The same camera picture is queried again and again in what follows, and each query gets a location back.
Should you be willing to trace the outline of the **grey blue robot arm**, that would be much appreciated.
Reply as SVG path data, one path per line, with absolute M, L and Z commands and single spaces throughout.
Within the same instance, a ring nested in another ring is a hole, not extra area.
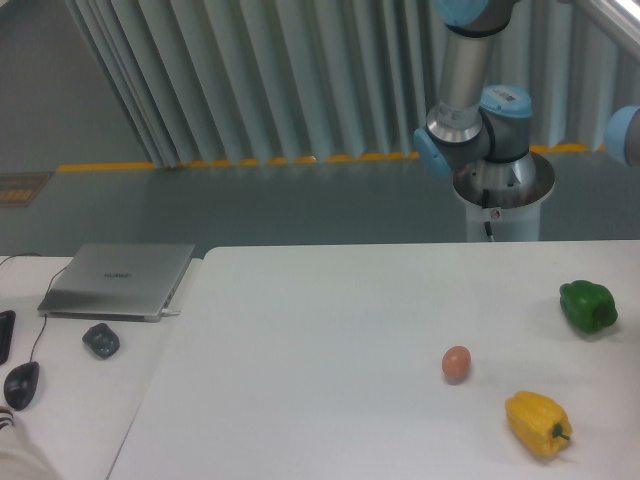
M 532 144 L 574 141 L 639 163 L 639 56 L 633 1 L 438 1 L 447 32 L 439 90 L 414 133 L 421 159 L 449 174 L 510 163 Z

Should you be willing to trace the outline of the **beige striped sleeve forearm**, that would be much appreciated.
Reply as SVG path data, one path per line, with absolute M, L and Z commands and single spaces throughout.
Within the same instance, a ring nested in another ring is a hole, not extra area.
M 1 478 L 60 478 L 16 425 L 13 413 L 6 407 L 1 407 Z

